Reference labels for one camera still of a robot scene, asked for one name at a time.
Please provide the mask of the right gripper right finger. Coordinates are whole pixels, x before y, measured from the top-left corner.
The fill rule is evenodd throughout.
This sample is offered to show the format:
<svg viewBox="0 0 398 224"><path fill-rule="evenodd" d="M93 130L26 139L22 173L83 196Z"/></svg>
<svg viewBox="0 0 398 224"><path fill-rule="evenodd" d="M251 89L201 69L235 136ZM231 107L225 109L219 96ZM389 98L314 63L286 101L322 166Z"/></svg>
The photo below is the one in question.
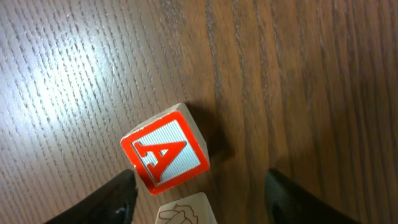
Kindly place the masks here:
<svg viewBox="0 0 398 224"><path fill-rule="evenodd" d="M275 168L267 170L264 204L273 224L358 224L290 180Z"/></svg>

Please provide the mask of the red letter A block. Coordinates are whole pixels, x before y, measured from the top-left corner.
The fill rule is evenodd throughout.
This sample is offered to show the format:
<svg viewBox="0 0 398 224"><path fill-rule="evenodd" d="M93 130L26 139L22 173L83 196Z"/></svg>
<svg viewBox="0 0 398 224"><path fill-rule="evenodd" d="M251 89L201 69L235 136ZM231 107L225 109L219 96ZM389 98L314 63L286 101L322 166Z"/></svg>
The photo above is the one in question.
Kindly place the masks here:
<svg viewBox="0 0 398 224"><path fill-rule="evenodd" d="M137 125L120 145L152 195L210 168L206 141L185 103Z"/></svg>

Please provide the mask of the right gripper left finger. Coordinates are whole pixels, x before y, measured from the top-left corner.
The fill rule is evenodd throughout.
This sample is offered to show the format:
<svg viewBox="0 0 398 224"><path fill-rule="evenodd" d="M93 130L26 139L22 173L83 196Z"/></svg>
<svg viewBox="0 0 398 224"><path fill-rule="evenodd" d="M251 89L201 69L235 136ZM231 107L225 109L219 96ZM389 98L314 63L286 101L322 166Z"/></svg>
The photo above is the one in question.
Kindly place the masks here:
<svg viewBox="0 0 398 224"><path fill-rule="evenodd" d="M51 223L131 223L137 200L134 172L126 169Z"/></svg>

